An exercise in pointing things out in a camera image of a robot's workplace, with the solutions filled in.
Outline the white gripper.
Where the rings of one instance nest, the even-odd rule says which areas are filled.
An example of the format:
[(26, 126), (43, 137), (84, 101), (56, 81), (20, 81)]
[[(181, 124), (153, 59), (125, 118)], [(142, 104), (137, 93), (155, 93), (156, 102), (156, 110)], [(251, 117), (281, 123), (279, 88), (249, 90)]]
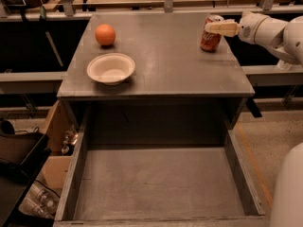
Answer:
[(244, 11), (238, 24), (234, 19), (224, 19), (221, 15), (211, 14), (211, 23), (205, 25), (205, 31), (227, 37), (238, 35), (243, 42), (253, 44), (258, 26), (267, 18), (267, 15), (261, 13)]

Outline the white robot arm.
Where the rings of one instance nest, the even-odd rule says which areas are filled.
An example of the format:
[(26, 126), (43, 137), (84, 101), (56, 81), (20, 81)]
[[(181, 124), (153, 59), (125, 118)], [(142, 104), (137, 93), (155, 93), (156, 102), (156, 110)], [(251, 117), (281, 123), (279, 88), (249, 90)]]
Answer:
[[(234, 37), (264, 47), (290, 64), (303, 65), (303, 17), (290, 22), (261, 13), (244, 11), (238, 23), (220, 20), (207, 23), (205, 31)], [(276, 178), (269, 227), (303, 227), (303, 144), (284, 157)]]

